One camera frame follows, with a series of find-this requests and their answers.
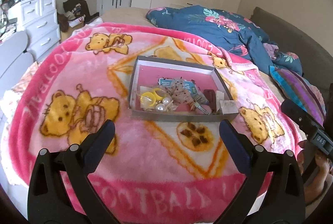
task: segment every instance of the purple striped fabric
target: purple striped fabric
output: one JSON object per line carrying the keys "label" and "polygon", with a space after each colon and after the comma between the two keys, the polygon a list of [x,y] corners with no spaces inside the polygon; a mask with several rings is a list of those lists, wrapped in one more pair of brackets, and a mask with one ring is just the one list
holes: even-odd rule
{"label": "purple striped fabric", "polygon": [[319,99],[316,96],[320,95],[316,87],[310,88],[308,82],[300,75],[287,69],[271,67],[270,73],[287,98],[309,113],[318,123],[323,124],[325,105],[322,97]]}

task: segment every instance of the pearl bead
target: pearl bead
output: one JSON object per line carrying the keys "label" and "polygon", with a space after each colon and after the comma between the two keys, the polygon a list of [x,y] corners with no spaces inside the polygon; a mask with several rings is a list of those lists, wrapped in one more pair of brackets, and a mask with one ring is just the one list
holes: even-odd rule
{"label": "pearl bead", "polygon": [[157,111],[165,111],[165,105],[164,104],[158,104],[156,105]]}
{"label": "pearl bead", "polygon": [[169,97],[166,97],[166,98],[163,99],[162,102],[163,102],[164,105],[167,105],[171,102],[171,99]]}

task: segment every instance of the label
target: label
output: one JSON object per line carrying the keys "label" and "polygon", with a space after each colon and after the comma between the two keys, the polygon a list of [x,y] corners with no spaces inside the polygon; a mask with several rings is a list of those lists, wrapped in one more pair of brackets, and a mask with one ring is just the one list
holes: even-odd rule
{"label": "label", "polygon": [[[174,79],[164,79],[164,78],[160,78],[159,79],[159,85],[162,85],[164,87],[170,88],[171,87],[171,83],[174,81]],[[184,80],[184,87],[186,90],[188,90],[191,95],[196,94],[198,92],[197,87],[195,86],[195,84],[192,81],[187,81]]]}

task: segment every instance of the cartoon bear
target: cartoon bear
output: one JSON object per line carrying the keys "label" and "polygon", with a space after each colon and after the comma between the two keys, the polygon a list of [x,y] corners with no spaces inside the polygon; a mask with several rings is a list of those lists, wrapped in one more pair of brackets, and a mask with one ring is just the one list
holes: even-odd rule
{"label": "cartoon bear", "polygon": [[225,59],[219,57],[212,57],[214,67],[218,69],[229,68],[228,63]]}
{"label": "cartoon bear", "polygon": [[[95,132],[96,131],[94,132],[89,131],[85,122],[83,120],[80,120],[77,122],[74,128],[71,129],[71,131],[69,132],[68,144],[81,144],[90,133],[95,133]],[[115,135],[109,147],[107,148],[106,153],[114,154],[117,149],[117,145],[118,145],[117,135]]]}
{"label": "cartoon bear", "polygon": [[113,33],[108,36],[103,33],[95,33],[86,45],[86,50],[93,50],[96,55],[99,52],[109,53],[111,50],[127,55],[129,51],[128,45],[132,40],[132,36],[127,34]]}
{"label": "cartoon bear", "polygon": [[[68,135],[69,144],[80,144],[88,134],[96,133],[107,119],[115,121],[119,113],[118,99],[92,98],[81,84],[78,84],[76,89],[80,92],[77,99],[66,95],[62,90],[53,94],[40,126],[41,134]],[[107,153],[114,151],[115,148],[110,145]]]}
{"label": "cartoon bear", "polygon": [[254,109],[241,107],[239,113],[258,144],[262,144],[268,137],[274,143],[277,137],[284,135],[284,130],[268,107],[259,108],[254,104]]}

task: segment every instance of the dresser drawer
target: dresser drawer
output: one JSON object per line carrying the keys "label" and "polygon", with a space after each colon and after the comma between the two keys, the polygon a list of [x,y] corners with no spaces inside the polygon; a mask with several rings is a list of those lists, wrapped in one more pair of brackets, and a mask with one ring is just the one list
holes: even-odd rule
{"label": "dresser drawer", "polygon": [[30,24],[25,28],[25,32],[29,37],[29,42],[33,43],[41,35],[46,34],[49,32],[53,27],[58,24],[57,20],[57,11],[53,11],[45,17],[40,18],[36,22]]}
{"label": "dresser drawer", "polygon": [[32,43],[27,51],[33,55],[35,59],[38,59],[44,52],[52,47],[56,42],[60,40],[59,25],[41,37],[36,42]]}
{"label": "dresser drawer", "polygon": [[56,0],[40,0],[39,4],[41,16],[56,8]]}
{"label": "dresser drawer", "polygon": [[40,16],[39,0],[33,0],[22,4],[22,23],[27,24],[31,20]]}

